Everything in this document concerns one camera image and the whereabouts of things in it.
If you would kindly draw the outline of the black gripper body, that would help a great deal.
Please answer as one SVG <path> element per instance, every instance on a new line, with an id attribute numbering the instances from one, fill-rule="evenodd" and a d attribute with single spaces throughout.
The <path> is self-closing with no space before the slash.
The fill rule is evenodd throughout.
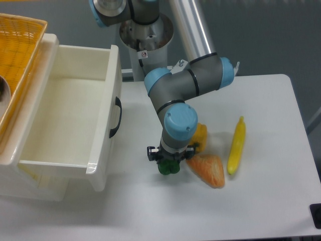
<path id="1" fill-rule="evenodd" d="M 173 153 L 168 152 L 164 147 L 159 146 L 159 157 L 161 160 L 170 160 L 181 162 L 185 158 L 186 149 L 174 150 Z"/>

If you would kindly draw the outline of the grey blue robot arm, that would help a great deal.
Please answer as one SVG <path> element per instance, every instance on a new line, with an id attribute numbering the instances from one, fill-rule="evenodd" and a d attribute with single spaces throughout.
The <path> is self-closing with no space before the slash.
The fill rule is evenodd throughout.
<path id="1" fill-rule="evenodd" d="M 198 116 L 186 101 L 230 85 L 233 65 L 218 56 L 199 1 L 170 1 L 175 21 L 159 10 L 158 1 L 90 1 L 99 26 L 119 24 L 119 35 L 132 51 L 136 79 L 143 78 L 159 121 L 162 137 L 158 147 L 148 147 L 147 156 L 158 164 L 190 159 L 190 145 Z M 187 63 L 167 68 L 167 46 L 178 27 Z"/>

